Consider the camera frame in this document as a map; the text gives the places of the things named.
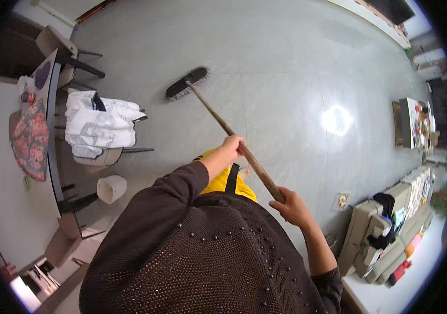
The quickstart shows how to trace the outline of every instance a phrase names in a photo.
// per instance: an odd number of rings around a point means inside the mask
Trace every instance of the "sweater sleeve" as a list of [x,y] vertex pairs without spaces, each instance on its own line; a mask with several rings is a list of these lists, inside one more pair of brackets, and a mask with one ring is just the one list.
[[144,262],[183,221],[192,201],[208,185],[208,179],[206,167],[193,162],[138,192],[103,240],[93,260],[95,267],[112,262],[113,256],[122,256],[122,263]]
[[340,299],[342,298],[342,280],[339,268],[335,268],[328,273],[319,276],[312,276],[318,292],[323,301],[325,310],[331,313],[340,314]]

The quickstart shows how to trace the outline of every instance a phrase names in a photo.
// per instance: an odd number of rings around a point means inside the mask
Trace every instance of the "wooden broom handle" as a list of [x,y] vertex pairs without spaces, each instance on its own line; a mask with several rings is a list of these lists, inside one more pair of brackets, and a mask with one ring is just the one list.
[[[202,104],[206,107],[206,109],[209,111],[209,113],[215,118],[215,120],[220,124],[220,126],[225,130],[227,135],[236,135],[234,131],[228,126],[225,121],[220,118],[220,116],[213,110],[213,108],[207,103],[207,101],[202,97],[202,95],[197,91],[189,81],[185,81],[185,83],[190,87],[190,89],[194,92],[194,94],[199,98],[199,100],[202,102]],[[258,160],[253,156],[253,154],[250,152],[248,147],[243,142],[239,142],[239,153],[242,154],[246,160],[250,163],[250,166],[253,168],[255,173],[257,173],[260,180],[263,182],[267,190],[270,192],[272,197],[278,201],[284,204],[286,202],[285,197],[281,192],[279,191],[277,185],[274,184],[271,177],[265,172],[264,168],[259,164]]]

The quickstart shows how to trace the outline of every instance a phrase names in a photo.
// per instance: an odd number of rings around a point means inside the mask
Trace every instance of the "white bucket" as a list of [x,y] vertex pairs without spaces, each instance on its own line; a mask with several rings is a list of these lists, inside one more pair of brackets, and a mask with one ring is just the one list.
[[111,175],[98,180],[96,194],[107,204],[112,204],[126,193],[127,181],[118,175]]

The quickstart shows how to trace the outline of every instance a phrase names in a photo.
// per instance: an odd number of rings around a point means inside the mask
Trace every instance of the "sofa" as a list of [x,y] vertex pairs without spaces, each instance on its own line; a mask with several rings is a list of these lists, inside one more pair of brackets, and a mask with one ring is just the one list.
[[434,173],[420,167],[401,182],[384,191],[394,198],[390,209],[393,214],[405,209],[407,216],[395,235],[394,242],[385,248],[370,245],[368,237],[385,237],[393,228],[390,219],[383,217],[383,205],[374,199],[354,206],[347,235],[338,264],[342,276],[357,273],[369,283],[384,284],[390,275],[406,260],[405,248],[419,232],[428,230],[433,213],[428,201]]

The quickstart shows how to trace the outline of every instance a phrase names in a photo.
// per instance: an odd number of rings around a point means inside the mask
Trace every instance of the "white towel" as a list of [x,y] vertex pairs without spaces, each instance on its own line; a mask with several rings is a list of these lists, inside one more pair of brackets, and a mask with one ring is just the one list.
[[134,123],[146,117],[138,104],[119,99],[101,98],[106,111],[93,110],[96,91],[68,95],[64,139],[76,157],[96,158],[102,148],[131,147],[136,143]]

